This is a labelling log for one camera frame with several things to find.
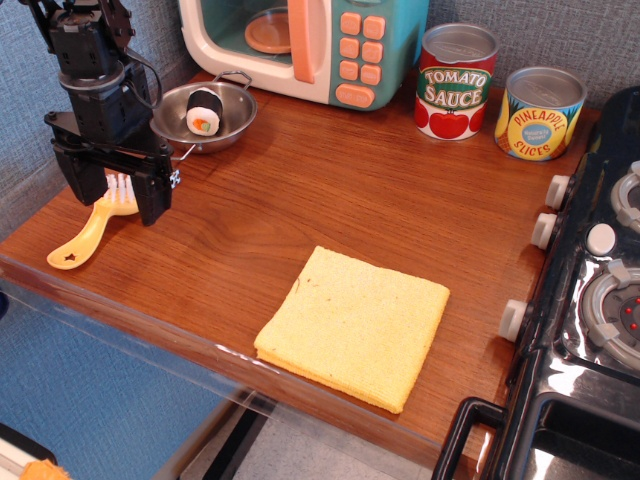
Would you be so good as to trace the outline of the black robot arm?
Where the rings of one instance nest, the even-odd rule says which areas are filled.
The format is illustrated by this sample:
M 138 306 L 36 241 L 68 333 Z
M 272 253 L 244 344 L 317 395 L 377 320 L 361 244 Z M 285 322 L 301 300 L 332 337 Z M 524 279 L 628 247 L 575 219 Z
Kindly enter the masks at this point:
M 172 147 L 150 125 L 162 95 L 150 92 L 150 64 L 129 47 L 131 13 L 119 1 L 30 1 L 59 65 L 71 111 L 49 112 L 58 165 L 85 205 L 107 191 L 109 170 L 130 177 L 144 225 L 172 203 Z

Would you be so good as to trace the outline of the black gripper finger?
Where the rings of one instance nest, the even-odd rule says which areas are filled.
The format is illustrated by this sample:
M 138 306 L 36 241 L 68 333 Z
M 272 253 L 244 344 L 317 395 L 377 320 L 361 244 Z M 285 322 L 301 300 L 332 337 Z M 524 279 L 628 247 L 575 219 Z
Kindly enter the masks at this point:
M 105 168 L 87 150 L 67 150 L 53 146 L 56 160 L 77 200 L 89 206 L 107 191 Z
M 132 186 L 144 226 L 153 225 L 171 208 L 172 186 L 169 173 L 136 173 L 132 177 Z

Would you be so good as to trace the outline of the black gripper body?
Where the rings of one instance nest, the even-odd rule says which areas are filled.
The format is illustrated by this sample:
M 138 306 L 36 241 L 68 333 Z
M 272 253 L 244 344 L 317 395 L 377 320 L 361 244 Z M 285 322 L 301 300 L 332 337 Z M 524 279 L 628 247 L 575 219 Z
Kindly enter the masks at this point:
M 46 115 L 52 146 L 90 151 L 105 173 L 171 175 L 173 150 L 150 128 L 156 105 L 143 65 L 117 62 L 112 72 L 96 78 L 60 73 L 58 80 L 72 110 Z

